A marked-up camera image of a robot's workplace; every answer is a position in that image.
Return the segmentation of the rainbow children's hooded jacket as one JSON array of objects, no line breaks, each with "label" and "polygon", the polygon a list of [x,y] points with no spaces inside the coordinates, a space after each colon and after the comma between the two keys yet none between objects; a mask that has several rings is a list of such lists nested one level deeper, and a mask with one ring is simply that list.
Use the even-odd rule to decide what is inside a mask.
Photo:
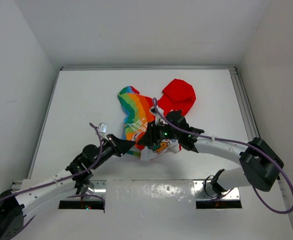
[{"label": "rainbow children's hooded jacket", "polygon": [[[141,95],[133,86],[124,87],[117,94],[117,97],[126,114],[122,139],[137,142],[147,131],[149,122],[156,121],[161,124],[164,122],[152,113],[152,98]],[[157,100],[157,108],[164,116],[177,110],[181,110],[181,114],[185,116],[195,101],[196,93],[192,85],[182,79],[175,78],[162,90],[162,97]],[[182,150],[177,140],[168,139],[161,140],[160,143],[151,146],[136,144],[135,147],[138,151],[133,154],[142,161],[151,161],[168,150],[173,153]]]}]

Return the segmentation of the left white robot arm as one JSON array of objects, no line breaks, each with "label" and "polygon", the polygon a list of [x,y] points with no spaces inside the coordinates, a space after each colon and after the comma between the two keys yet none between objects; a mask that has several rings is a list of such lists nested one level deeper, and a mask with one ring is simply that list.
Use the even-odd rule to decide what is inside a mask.
[{"label": "left white robot arm", "polygon": [[122,157],[134,141],[123,140],[113,134],[89,144],[62,171],[25,190],[0,194],[0,240],[11,240],[19,234],[44,208],[79,194],[89,184],[92,171],[113,156]]}]

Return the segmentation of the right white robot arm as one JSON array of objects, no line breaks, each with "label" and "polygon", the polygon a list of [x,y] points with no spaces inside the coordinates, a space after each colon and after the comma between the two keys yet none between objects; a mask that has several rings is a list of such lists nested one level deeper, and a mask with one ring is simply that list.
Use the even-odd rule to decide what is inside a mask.
[{"label": "right white robot arm", "polygon": [[238,164],[231,170],[220,169],[211,179],[207,193],[221,196],[224,192],[238,187],[253,186],[268,192],[284,167],[283,161],[261,138],[255,137],[244,144],[219,141],[204,136],[204,130],[189,126],[180,111],[171,111],[163,119],[147,124],[146,132],[138,144],[158,147],[163,140],[176,140],[187,151],[210,154]]}]

